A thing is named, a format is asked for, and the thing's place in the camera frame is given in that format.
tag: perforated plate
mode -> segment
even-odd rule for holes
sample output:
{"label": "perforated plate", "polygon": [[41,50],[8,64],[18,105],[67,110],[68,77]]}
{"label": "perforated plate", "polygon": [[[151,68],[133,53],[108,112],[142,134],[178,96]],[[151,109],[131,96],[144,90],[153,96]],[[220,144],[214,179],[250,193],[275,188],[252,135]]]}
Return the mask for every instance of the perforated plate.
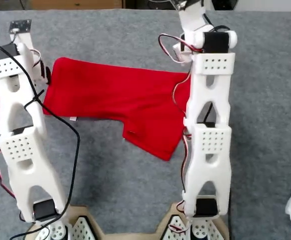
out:
{"label": "perforated plate", "polygon": [[204,53],[196,56],[196,74],[231,75],[234,72],[235,53]]}
{"label": "perforated plate", "polygon": [[172,215],[160,240],[186,240],[185,233],[175,233],[171,231],[168,228],[169,224],[179,227],[181,229],[185,229],[186,227],[182,219],[178,215]]}
{"label": "perforated plate", "polygon": [[205,154],[218,154],[229,145],[231,128],[202,128],[200,131],[201,150]]}
{"label": "perforated plate", "polygon": [[[190,234],[188,234],[189,238],[187,239],[185,233],[177,234],[171,231],[168,228],[169,224],[175,225],[182,229],[185,228],[185,224],[182,219],[178,215],[172,215],[160,240],[190,240]],[[192,231],[191,239],[224,240],[212,220],[196,218],[188,231]]]}
{"label": "perforated plate", "polygon": [[217,229],[216,225],[211,220],[196,219],[192,224],[193,237],[208,240],[224,240],[223,236]]}
{"label": "perforated plate", "polygon": [[86,216],[80,216],[72,228],[72,240],[98,240]]}
{"label": "perforated plate", "polygon": [[49,234],[50,232],[51,228],[50,226],[47,226],[39,232],[39,234],[35,237],[35,240],[50,240],[50,238],[48,238],[51,235]]}

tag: mounting hole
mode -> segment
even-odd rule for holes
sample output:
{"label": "mounting hole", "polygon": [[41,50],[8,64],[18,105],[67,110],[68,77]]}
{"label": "mounting hole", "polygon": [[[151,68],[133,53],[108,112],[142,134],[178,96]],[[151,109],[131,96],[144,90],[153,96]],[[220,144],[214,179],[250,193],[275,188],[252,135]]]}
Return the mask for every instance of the mounting hole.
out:
{"label": "mounting hole", "polygon": [[34,162],[31,159],[19,161],[16,164],[23,171],[31,170],[34,167]]}

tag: metal bracket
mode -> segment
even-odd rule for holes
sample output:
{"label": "metal bracket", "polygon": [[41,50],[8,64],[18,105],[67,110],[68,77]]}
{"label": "metal bracket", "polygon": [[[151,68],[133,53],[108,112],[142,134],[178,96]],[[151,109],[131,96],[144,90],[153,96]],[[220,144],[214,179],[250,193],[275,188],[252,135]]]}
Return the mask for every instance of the metal bracket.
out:
{"label": "metal bracket", "polygon": [[11,21],[9,33],[14,34],[15,32],[13,31],[13,29],[19,29],[18,34],[30,33],[31,22],[31,19]]}

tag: wooden base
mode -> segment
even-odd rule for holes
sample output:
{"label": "wooden base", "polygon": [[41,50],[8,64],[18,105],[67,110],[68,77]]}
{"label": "wooden base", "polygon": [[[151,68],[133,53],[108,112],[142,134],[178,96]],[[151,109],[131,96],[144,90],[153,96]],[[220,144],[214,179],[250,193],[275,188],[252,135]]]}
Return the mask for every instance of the wooden base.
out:
{"label": "wooden base", "polygon": [[[87,216],[93,227],[93,231],[97,235],[98,240],[160,240],[163,232],[165,231],[171,215],[179,215],[184,223],[186,218],[183,214],[180,214],[176,209],[176,203],[172,204],[169,211],[166,213],[162,221],[159,223],[155,233],[114,233],[104,234],[100,226],[97,224],[92,215],[88,212],[88,208],[85,206],[71,206],[69,209],[69,221],[71,225],[74,225],[79,216]],[[213,223],[222,234],[224,240],[229,240],[229,230],[222,219],[219,217],[213,220]],[[32,226],[29,231],[37,229],[38,226]],[[29,234],[24,240],[35,240],[36,234]]]}

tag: white plastic frame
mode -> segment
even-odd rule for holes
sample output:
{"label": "white plastic frame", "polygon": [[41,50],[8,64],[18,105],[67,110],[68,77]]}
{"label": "white plastic frame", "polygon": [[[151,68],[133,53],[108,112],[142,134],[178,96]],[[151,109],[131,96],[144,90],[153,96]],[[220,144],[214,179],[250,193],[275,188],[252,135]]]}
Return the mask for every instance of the white plastic frame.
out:
{"label": "white plastic frame", "polygon": [[[197,49],[203,48],[205,44],[204,32],[213,29],[203,18],[205,11],[199,1],[179,12],[184,39]],[[234,31],[227,33],[228,46],[232,49],[237,45],[238,37]],[[235,53],[193,53],[188,48],[180,51],[180,43],[173,48],[180,61],[193,61],[190,96],[183,120],[192,136],[191,158],[185,176],[185,192],[182,193],[184,213],[189,219],[194,216],[201,189],[205,183],[213,182],[218,214],[225,215],[228,212],[231,185],[229,90]],[[213,76],[212,85],[207,84],[207,76]],[[216,111],[215,128],[207,128],[205,124],[197,123],[200,113],[209,102],[213,103]]]}
{"label": "white plastic frame", "polygon": [[64,210],[66,197],[59,177],[44,151],[36,127],[27,127],[23,133],[0,136],[0,149],[8,166],[9,182],[26,222],[33,222],[31,188],[42,187],[53,199],[59,213]]}

